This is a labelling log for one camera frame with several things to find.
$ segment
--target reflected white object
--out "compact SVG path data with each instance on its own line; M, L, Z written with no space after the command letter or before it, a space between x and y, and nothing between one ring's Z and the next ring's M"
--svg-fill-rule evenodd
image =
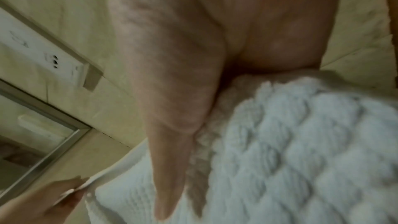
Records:
M396 223L397 108L317 71L240 77L198 133L165 223ZM93 177L92 224L157 223L145 147Z

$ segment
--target textured towel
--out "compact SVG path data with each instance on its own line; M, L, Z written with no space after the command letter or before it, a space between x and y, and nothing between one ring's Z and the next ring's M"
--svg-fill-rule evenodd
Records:
M398 223L397 102L323 75L244 76L223 91L166 223ZM92 224L157 223L146 152L89 181Z

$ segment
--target mirror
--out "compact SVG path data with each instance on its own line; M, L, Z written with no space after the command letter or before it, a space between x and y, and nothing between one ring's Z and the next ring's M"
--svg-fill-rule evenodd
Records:
M0 80L0 205L26 189L88 130Z

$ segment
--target power outlet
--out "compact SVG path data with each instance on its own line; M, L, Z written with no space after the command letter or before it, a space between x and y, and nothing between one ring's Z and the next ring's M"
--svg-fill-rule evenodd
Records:
M81 62L0 8L0 42L76 86L84 84L89 64Z

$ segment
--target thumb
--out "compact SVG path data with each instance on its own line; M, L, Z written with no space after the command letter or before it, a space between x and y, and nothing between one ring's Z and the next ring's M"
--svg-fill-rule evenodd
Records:
M193 136L156 129L148 131L148 141L156 187L154 214L158 220L165 220L175 210L184 190Z

